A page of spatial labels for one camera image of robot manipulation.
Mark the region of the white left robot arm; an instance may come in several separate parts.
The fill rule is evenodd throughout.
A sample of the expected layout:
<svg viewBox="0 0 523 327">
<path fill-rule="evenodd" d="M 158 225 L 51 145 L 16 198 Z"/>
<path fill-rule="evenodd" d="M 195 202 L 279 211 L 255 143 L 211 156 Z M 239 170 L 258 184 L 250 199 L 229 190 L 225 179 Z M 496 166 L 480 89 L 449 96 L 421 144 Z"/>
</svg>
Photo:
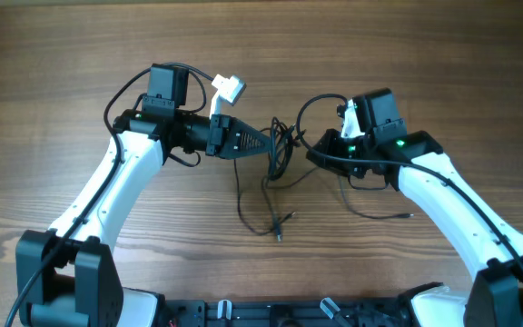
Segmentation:
<svg viewBox="0 0 523 327">
<path fill-rule="evenodd" d="M 140 193 L 173 159 L 187 154 L 237 159 L 266 153 L 270 140 L 222 113 L 245 90 L 237 76 L 208 75 L 181 63 L 143 71 L 147 90 L 106 122 L 103 160 L 72 205 L 43 232 L 28 230 L 15 249 L 17 298 L 8 322 L 25 326 L 172 326 L 165 297 L 123 287 L 113 250 Z"/>
</svg>

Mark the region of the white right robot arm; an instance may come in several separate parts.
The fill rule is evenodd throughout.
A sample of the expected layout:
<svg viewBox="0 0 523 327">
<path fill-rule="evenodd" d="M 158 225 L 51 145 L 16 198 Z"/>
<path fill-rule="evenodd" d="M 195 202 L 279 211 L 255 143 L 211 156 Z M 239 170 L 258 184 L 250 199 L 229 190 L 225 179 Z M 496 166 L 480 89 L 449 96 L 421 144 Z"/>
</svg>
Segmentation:
<svg viewBox="0 0 523 327">
<path fill-rule="evenodd" d="M 464 262 L 470 292 L 432 282 L 404 295 L 411 326 L 523 326 L 523 234 L 459 175 L 427 132 L 410 133 L 390 89 L 342 97 L 340 129 L 307 147 L 339 176 L 383 176 L 439 228 Z"/>
</svg>

